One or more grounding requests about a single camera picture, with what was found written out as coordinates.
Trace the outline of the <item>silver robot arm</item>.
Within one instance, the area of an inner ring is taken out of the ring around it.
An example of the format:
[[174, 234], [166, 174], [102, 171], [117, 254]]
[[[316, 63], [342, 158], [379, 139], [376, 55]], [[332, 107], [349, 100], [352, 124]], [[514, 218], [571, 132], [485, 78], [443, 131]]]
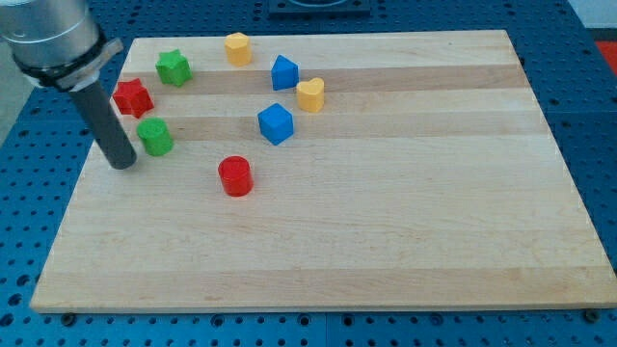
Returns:
[[33, 85], [63, 92], [90, 86], [123, 50], [85, 0], [1, 0], [1, 38]]

